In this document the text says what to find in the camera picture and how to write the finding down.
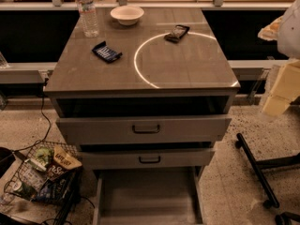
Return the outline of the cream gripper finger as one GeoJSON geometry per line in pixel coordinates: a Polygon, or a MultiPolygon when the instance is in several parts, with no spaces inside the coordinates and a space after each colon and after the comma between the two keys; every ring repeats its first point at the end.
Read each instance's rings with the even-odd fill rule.
{"type": "Polygon", "coordinates": [[[300,61],[291,60],[277,74],[262,112],[267,116],[283,114],[290,104],[300,96],[300,61]]]}

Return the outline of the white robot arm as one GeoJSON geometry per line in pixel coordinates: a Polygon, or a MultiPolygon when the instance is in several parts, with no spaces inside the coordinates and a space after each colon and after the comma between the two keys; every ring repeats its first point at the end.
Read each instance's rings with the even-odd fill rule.
{"type": "Polygon", "coordinates": [[[289,58],[279,68],[262,107],[264,116],[275,118],[300,96],[300,0],[295,0],[282,16],[265,26],[258,37],[275,40],[277,50],[289,58]]]}

